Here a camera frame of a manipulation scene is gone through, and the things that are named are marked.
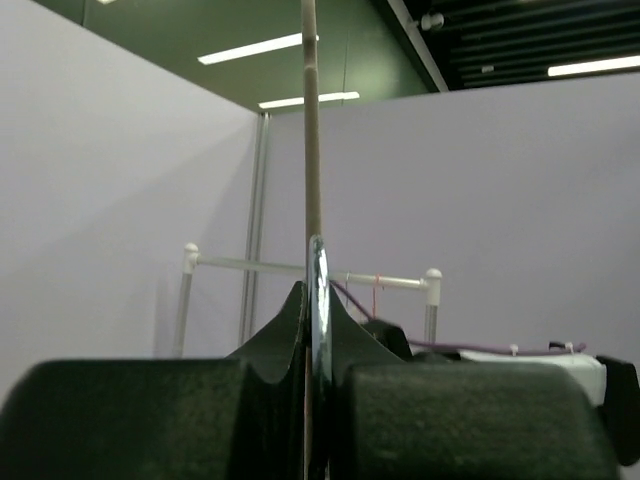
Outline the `beige hanger with metal hook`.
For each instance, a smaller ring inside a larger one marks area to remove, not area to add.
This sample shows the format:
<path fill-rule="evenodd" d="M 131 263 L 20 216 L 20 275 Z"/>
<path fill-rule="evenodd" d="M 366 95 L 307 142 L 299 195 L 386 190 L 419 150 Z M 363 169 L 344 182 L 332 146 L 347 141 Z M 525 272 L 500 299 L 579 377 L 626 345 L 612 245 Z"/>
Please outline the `beige hanger with metal hook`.
<path fill-rule="evenodd" d="M 332 389 L 332 322 L 330 279 L 321 237 L 319 91 L 316 3 L 301 3 L 304 56 L 305 223 L 308 241 L 307 358 L 305 393 L 304 477 L 323 479 Z"/>

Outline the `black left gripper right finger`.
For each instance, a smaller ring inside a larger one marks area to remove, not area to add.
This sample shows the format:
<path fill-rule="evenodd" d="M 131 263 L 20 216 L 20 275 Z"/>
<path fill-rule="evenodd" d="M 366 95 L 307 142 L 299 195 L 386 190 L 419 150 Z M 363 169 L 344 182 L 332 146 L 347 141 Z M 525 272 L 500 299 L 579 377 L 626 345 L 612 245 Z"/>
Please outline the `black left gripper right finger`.
<path fill-rule="evenodd" d="M 563 372 L 404 361 L 331 299 L 335 479 L 617 479 L 594 406 Z"/>

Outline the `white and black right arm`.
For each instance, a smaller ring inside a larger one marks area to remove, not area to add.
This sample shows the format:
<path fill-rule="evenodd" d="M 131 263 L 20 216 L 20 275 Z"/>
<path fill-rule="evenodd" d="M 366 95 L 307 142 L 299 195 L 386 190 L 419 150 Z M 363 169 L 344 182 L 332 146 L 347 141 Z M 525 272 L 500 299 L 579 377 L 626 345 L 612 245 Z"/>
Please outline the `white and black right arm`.
<path fill-rule="evenodd" d="M 381 345 L 405 361 L 540 363 L 564 369 L 581 386 L 601 419 L 618 464 L 639 462 L 639 379 L 635 365 L 606 355 L 592 356 L 584 344 L 552 341 L 545 350 L 410 340 L 401 327 L 381 319 L 362 324 Z"/>

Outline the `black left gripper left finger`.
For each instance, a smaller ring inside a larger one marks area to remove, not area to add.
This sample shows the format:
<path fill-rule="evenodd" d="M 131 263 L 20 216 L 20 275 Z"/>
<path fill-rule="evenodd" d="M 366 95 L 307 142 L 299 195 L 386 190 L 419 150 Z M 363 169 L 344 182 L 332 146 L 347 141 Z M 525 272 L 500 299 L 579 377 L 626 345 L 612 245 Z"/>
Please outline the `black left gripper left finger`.
<path fill-rule="evenodd" d="M 306 287 L 224 358 L 51 360 L 1 410 L 5 479 L 298 479 Z"/>

